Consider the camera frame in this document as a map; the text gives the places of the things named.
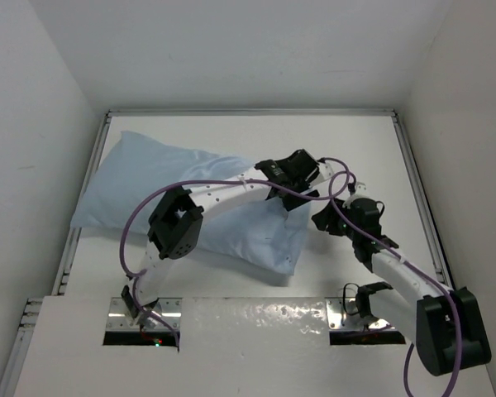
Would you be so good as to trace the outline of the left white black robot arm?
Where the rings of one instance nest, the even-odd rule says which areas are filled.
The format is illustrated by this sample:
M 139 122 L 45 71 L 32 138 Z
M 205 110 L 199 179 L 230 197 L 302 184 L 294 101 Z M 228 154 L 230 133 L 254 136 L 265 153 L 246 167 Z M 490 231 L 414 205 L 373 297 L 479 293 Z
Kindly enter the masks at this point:
M 119 261 L 128 280 L 121 292 L 131 318 L 138 323 L 167 322 L 154 306 L 158 300 L 153 289 L 159 285 L 161 261 L 176 261 L 192 252 L 203 226 L 221 215 L 252 203 L 276 201 L 290 213 L 321 198 L 317 186 L 334 175 L 324 160 L 314 159 L 300 149 L 281 160 L 262 160 L 228 179 L 185 180 L 165 186 L 146 197 L 125 223 L 119 242 Z M 153 199 L 147 224 L 148 245 L 154 257 L 133 271 L 126 263 L 126 240 L 132 223 Z

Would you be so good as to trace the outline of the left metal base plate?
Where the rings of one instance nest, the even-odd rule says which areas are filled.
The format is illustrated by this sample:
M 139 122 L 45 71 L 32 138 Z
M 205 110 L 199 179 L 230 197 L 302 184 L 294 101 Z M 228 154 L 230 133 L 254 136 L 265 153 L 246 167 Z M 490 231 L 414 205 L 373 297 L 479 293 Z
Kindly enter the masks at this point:
M 152 310 L 156 316 L 168 324 L 168 327 L 154 318 L 144 318 L 142 314 L 133 318 L 124 300 L 113 298 L 107 313 L 105 330 L 107 332 L 137 332 L 140 327 L 146 331 L 158 332 L 168 332 L 169 328 L 179 330 L 182 320 L 179 299 L 158 299 Z

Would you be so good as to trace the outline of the light blue pillowcase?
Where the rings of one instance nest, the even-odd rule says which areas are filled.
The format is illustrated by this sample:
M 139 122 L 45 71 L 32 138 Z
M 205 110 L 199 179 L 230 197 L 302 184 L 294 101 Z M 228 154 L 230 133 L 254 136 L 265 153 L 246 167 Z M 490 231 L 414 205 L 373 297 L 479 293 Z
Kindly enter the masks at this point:
M 123 132 L 90 180 L 71 219 L 72 228 L 110 228 L 145 235 L 163 198 L 176 224 L 199 207 L 190 194 L 203 180 L 224 180 L 253 167 L 238 156 L 168 146 L 137 132 Z M 307 238 L 309 204 L 292 211 L 279 198 L 243 203 L 215 216 L 203 213 L 200 249 L 293 275 Z

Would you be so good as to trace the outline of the aluminium table frame rail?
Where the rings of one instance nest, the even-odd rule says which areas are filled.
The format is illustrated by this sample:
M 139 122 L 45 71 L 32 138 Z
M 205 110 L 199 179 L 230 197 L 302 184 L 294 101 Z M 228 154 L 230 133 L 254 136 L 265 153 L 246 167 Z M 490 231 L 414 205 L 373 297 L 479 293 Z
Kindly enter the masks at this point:
M 381 223 L 414 264 L 450 279 L 408 139 L 391 110 L 112 111 L 90 168 L 124 131 L 168 145 L 279 159 L 297 149 L 347 165 L 386 203 Z M 293 276 L 207 251 L 173 267 L 161 288 L 181 305 L 181 346 L 106 346 L 109 303 L 123 286 L 115 232 L 71 232 L 55 292 L 26 307 L 9 369 L 12 396 L 439 396 L 399 345 L 330 343 L 326 298 L 374 276 L 351 244 L 310 230 Z

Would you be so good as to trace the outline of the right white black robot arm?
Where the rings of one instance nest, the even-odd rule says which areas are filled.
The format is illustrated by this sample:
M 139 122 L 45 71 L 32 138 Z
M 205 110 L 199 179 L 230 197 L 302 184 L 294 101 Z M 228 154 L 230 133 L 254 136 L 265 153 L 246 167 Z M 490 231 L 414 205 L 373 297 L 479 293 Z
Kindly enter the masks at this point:
M 384 235 L 382 212 L 371 198 L 337 199 L 312 216 L 316 228 L 351 240 L 355 257 L 380 280 L 358 288 L 351 312 L 382 318 L 409 339 L 435 376 L 490 363 L 492 352 L 474 294 L 452 289 L 409 265 Z

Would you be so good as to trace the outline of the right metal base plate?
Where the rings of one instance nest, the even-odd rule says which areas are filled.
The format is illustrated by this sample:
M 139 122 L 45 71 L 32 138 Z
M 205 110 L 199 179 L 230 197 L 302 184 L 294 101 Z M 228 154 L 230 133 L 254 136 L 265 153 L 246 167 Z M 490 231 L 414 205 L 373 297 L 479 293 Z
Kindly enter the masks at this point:
M 387 321 L 358 314 L 354 298 L 327 298 L 327 324 L 333 332 L 378 332 L 395 331 Z

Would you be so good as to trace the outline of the metal base plate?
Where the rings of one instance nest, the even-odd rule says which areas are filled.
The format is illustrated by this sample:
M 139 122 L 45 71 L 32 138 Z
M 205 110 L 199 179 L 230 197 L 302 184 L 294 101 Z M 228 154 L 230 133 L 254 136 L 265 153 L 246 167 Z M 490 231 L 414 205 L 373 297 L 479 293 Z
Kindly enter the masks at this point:
M 133 318 L 124 300 L 113 298 L 107 313 L 105 330 L 107 332 L 137 332 L 140 327 L 146 331 L 158 332 L 168 332 L 169 328 L 179 330 L 182 320 L 179 299 L 158 299 L 152 310 L 156 316 L 168 324 L 168 327 L 154 318 L 144 318 L 142 314 Z
M 378 332 L 395 331 L 387 321 L 358 314 L 354 298 L 327 298 L 327 324 L 333 332 Z

